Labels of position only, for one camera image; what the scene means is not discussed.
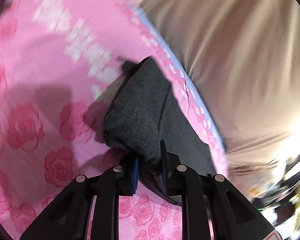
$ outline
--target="beige pillow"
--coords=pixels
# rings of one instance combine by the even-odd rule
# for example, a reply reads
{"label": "beige pillow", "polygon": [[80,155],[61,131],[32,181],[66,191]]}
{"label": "beige pillow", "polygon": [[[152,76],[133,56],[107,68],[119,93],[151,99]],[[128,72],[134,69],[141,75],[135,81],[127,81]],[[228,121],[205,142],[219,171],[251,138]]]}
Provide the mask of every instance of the beige pillow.
{"label": "beige pillow", "polygon": [[230,169],[300,154],[295,0],[144,0],[224,138]]}

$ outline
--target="pink bedsheet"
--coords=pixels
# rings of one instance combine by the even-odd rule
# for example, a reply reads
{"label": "pink bedsheet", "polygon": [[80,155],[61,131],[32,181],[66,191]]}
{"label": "pink bedsheet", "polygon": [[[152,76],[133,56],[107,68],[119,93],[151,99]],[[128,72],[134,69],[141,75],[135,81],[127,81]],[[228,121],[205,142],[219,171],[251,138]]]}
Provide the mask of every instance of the pink bedsheet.
{"label": "pink bedsheet", "polygon": [[[78,174],[101,174],[121,153],[102,122],[128,58],[154,55],[179,106],[226,175],[215,136],[183,73],[122,0],[13,0],[0,17],[0,222],[13,239]],[[181,208],[141,183],[121,197],[120,239],[181,239]]]}

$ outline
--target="blue gripper pad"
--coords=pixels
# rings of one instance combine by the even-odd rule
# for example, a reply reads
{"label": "blue gripper pad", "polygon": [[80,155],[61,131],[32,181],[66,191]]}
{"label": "blue gripper pad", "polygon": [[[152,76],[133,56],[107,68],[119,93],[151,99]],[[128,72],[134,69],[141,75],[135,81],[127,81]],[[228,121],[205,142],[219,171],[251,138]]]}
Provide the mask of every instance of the blue gripper pad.
{"label": "blue gripper pad", "polygon": [[136,156],[133,171],[132,171],[132,193],[133,195],[136,193],[136,190],[138,188],[138,179],[139,179],[139,158]]}

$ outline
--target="dark gray fabric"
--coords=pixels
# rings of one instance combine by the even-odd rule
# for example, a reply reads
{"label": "dark gray fabric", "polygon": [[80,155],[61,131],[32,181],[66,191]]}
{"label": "dark gray fabric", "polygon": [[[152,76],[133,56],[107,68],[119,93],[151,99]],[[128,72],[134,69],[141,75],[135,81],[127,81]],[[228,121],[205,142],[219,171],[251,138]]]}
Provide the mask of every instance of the dark gray fabric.
{"label": "dark gray fabric", "polygon": [[209,147],[179,109],[170,82],[152,58],[138,65],[127,62],[122,68],[130,71],[104,120],[106,145],[142,155],[143,184],[170,203],[180,204],[180,197],[166,197],[162,191],[160,140],[182,164],[202,175],[216,173]]}

